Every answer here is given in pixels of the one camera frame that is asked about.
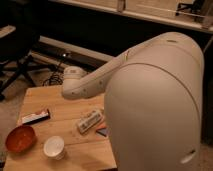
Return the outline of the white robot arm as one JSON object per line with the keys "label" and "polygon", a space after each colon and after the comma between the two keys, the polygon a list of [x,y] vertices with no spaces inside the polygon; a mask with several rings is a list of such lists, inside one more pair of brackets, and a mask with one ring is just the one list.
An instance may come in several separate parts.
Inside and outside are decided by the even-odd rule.
{"label": "white robot arm", "polygon": [[119,171],[199,171],[203,53],[167,32],[135,45],[94,72],[64,70],[66,99],[104,95]]}

